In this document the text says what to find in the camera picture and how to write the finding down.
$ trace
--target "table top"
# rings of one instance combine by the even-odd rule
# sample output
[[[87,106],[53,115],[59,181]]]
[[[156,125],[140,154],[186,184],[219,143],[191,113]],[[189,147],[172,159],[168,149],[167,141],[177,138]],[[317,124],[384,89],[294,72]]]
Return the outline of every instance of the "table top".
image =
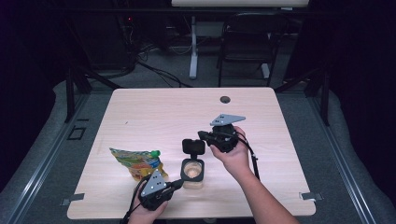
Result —
[[[309,0],[172,0],[173,7],[307,7]]]
[[[230,97],[224,104],[221,96]],[[300,193],[309,192],[304,173],[274,91],[270,88],[120,89],[113,92],[76,194],[71,219],[122,218],[137,185],[111,155],[109,148],[160,150],[166,181],[180,179],[183,139],[198,139],[211,131],[219,114],[246,117],[241,127],[256,153],[262,183],[295,216],[316,211]],[[237,182],[205,147],[204,186],[175,192],[160,218],[251,217],[248,202]]]

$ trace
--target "black cable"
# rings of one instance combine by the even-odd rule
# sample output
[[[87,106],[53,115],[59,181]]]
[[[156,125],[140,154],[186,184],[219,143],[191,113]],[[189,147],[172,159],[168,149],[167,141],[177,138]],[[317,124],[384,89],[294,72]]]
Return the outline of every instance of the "black cable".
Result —
[[[149,65],[147,65],[147,64],[145,64],[145,63],[141,63],[141,62],[136,62],[136,63],[142,65],[143,67],[147,68],[148,70],[151,70],[151,71],[155,72],[155,73],[156,73],[157,75],[159,75],[159,76],[163,79],[163,81],[165,81],[170,87],[172,87],[172,86],[164,79],[165,77],[168,78],[168,79],[170,79],[170,80],[172,80],[172,81],[175,81],[176,83],[178,83],[178,86],[179,86],[180,88],[181,88],[182,86],[192,88],[191,85],[188,85],[188,84],[185,84],[185,83],[181,82],[180,79],[178,79],[178,77],[176,77],[176,76],[174,76],[174,75],[172,75],[172,74],[170,74],[170,73],[168,73],[168,72],[165,72],[165,71],[163,71],[163,70],[161,70],[161,69],[158,69],[158,68],[151,67],[151,66],[149,66]]]
[[[253,170],[254,170],[254,175],[260,180],[260,175],[259,175],[259,168],[257,167],[257,156],[254,154],[253,149],[250,147],[248,144],[248,140],[244,136],[245,139],[242,139],[241,137],[238,137],[238,140],[241,141],[245,146],[247,146],[248,150],[250,151],[250,157],[251,157],[251,162],[253,164]]]
[[[129,221],[129,216],[132,214],[132,212],[139,207],[142,203],[138,204],[135,208],[134,208],[134,199],[136,198],[137,192],[140,189],[140,185],[143,184],[143,182],[148,181],[151,178],[151,175],[146,175],[144,176],[140,182],[137,184],[136,188],[134,189],[134,196],[132,196],[132,201],[131,201],[131,205],[129,205],[129,210],[125,213],[125,216],[122,220],[120,220],[120,224],[127,224]]]

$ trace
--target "hand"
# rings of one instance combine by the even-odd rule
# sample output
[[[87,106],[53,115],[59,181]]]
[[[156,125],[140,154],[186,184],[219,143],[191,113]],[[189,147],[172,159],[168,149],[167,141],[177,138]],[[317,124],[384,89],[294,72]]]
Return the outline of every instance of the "hand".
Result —
[[[238,136],[245,139],[245,132],[234,126]],[[236,144],[235,148],[228,153],[221,152],[214,145],[210,145],[213,155],[223,162],[225,169],[237,180],[241,175],[253,174],[248,165],[248,148],[240,140]]]
[[[133,208],[136,208],[140,204],[139,197],[136,195],[134,198],[134,205]],[[168,201],[162,203],[157,210],[149,211],[147,208],[144,208],[142,205],[139,205],[130,215],[128,224],[151,224],[163,211],[168,205]]]

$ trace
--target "wrist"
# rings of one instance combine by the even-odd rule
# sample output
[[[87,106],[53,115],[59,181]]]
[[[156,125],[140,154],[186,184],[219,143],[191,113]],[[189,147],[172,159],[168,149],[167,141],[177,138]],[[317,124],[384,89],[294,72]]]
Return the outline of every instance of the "wrist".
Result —
[[[255,177],[256,178],[256,176],[253,174],[253,172],[250,170],[249,167],[247,167],[247,168],[245,168],[243,170],[241,170],[239,168],[236,171],[230,172],[230,174],[233,176],[233,178],[237,182],[243,181],[244,179],[251,178],[251,177]]]
[[[128,224],[151,224],[155,219],[152,219],[150,216],[139,216],[136,214],[131,214],[129,216]]]

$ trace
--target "plastic bag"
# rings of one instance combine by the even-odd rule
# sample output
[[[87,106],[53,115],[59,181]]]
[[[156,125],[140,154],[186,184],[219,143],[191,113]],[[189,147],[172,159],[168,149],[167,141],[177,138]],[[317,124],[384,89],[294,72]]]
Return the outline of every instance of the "plastic bag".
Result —
[[[110,148],[111,154],[119,163],[128,168],[134,180],[140,181],[144,176],[152,174],[156,169],[163,175],[168,174],[163,170],[163,163],[160,161],[161,152],[153,151],[125,151]]]

